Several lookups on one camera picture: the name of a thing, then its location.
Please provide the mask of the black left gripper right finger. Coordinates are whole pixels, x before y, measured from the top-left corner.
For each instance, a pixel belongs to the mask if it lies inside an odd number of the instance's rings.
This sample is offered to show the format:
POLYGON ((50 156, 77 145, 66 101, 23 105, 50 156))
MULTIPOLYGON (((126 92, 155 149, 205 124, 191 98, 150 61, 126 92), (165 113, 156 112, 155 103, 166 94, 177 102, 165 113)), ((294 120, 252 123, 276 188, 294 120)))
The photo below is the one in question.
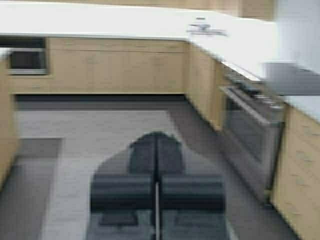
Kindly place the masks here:
POLYGON ((225 187, 216 166, 170 135, 157 138, 160 239, 225 239, 225 187))

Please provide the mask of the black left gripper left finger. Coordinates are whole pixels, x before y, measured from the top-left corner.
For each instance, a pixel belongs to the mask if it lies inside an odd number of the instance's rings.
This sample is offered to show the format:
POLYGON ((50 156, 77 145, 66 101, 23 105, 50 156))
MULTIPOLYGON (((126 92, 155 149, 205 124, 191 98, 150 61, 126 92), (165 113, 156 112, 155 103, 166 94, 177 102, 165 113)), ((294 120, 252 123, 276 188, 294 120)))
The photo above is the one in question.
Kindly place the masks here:
POLYGON ((156 238, 156 150, 156 134, 145 134, 97 168, 90 184, 90 239, 156 238))

